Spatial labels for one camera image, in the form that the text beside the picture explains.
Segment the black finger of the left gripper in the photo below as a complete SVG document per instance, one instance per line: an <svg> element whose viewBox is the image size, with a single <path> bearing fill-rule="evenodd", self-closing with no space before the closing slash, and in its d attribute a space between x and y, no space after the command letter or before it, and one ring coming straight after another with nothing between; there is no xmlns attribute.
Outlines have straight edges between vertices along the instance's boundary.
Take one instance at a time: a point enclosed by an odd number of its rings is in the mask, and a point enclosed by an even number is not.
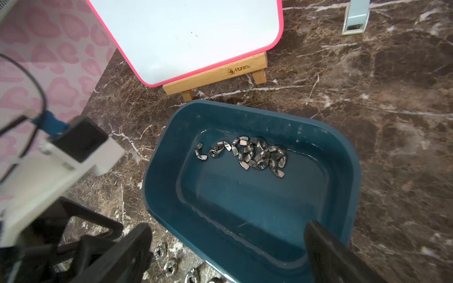
<svg viewBox="0 0 453 283"><path fill-rule="evenodd" d="M58 198L31 224L40 244L51 247L52 262L63 262L72 257L81 238L92 234L96 238L113 241L123 232L123 224L67 198Z"/></svg>

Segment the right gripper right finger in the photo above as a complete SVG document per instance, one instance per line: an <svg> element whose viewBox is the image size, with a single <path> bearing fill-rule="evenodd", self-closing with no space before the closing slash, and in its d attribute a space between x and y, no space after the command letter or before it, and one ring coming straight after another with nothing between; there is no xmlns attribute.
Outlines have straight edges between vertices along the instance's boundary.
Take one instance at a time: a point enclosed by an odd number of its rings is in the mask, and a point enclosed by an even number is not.
<svg viewBox="0 0 453 283"><path fill-rule="evenodd" d="M307 223L304 241L317 283L384 283L351 250L317 221Z"/></svg>

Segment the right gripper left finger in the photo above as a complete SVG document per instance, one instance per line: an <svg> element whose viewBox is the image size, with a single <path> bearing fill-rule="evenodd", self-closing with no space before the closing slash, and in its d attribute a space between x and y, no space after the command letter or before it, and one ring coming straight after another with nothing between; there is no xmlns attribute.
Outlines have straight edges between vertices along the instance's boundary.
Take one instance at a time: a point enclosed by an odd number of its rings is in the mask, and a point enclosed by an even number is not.
<svg viewBox="0 0 453 283"><path fill-rule="evenodd" d="M70 272L72 283L139 283L149 268L152 230L139 224L119 242L81 238Z"/></svg>

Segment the teal plastic storage box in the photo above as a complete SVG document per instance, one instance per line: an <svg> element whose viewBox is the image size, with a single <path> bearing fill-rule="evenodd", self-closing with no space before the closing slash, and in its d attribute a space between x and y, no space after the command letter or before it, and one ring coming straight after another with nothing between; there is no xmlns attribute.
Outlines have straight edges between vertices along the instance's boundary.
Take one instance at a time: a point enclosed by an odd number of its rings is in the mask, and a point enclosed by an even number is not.
<svg viewBox="0 0 453 283"><path fill-rule="evenodd" d="M216 142L264 138L288 155L279 178L236 156L200 160ZM206 100L170 118L143 178L148 212L237 283L312 283L304 229L316 220L347 245L361 187L347 138L317 120Z"/></svg>

